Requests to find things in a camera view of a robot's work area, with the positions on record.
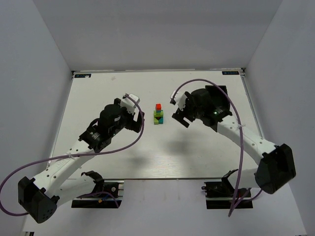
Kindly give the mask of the green rectangular block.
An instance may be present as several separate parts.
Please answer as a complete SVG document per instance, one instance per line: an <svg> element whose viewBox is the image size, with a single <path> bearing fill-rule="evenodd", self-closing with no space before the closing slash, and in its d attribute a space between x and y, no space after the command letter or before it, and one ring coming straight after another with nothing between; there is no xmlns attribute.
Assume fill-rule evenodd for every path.
<svg viewBox="0 0 315 236"><path fill-rule="evenodd" d="M162 118L162 117L163 117L163 113L154 114L154 118Z"/></svg>

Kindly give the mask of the green cube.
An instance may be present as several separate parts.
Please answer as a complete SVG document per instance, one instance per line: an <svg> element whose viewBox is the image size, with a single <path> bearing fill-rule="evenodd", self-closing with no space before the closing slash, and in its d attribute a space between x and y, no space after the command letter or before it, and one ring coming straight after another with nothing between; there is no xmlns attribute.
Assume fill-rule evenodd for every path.
<svg viewBox="0 0 315 236"><path fill-rule="evenodd" d="M162 114L163 114L163 110L154 111L154 115L162 115Z"/></svg>

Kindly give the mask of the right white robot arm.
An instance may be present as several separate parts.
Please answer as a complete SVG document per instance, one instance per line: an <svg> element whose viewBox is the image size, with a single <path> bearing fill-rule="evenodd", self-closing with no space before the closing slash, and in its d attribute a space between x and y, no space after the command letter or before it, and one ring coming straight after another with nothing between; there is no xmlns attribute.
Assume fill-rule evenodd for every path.
<svg viewBox="0 0 315 236"><path fill-rule="evenodd" d="M242 147L254 160L257 167L242 170L240 178L235 173L222 178L231 188L260 188L273 194L296 177L292 149L286 144L276 145L241 126L230 110L226 86L206 86L184 93L173 91L170 102L178 106L172 117L183 126L200 120Z"/></svg>

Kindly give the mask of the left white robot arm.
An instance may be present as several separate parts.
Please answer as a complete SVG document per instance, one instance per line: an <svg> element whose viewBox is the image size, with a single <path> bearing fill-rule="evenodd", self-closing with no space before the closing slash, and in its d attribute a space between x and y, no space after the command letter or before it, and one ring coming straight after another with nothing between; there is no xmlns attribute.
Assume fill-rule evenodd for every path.
<svg viewBox="0 0 315 236"><path fill-rule="evenodd" d="M109 146L121 130L143 132L144 113L139 112L137 120L134 119L139 102L140 98L134 94L116 98L90 123L65 158L34 177L24 177L18 182L18 202L36 223L47 221L59 206L77 197L103 194L104 179L95 171L82 172L73 183L67 179Z"/></svg>

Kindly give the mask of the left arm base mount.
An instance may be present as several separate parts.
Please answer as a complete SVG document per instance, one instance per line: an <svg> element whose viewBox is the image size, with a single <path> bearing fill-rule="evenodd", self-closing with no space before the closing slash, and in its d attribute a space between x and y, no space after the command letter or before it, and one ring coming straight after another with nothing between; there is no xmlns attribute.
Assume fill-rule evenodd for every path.
<svg viewBox="0 0 315 236"><path fill-rule="evenodd" d="M76 198L72 208L118 209L124 195L124 181L106 181L100 190L87 197Z"/></svg>

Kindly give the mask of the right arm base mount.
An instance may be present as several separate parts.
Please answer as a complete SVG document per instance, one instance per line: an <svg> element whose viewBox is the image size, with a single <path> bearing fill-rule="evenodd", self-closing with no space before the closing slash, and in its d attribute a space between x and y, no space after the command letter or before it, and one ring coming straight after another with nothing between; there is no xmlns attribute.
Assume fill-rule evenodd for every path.
<svg viewBox="0 0 315 236"><path fill-rule="evenodd" d="M206 208L207 209L230 209L234 190L230 191L223 186L221 181L204 182L201 187L205 193ZM245 194L245 198L236 206L236 209L252 209L253 204L249 199L252 197L251 193L246 194L246 189L238 189L236 201L238 201Z"/></svg>

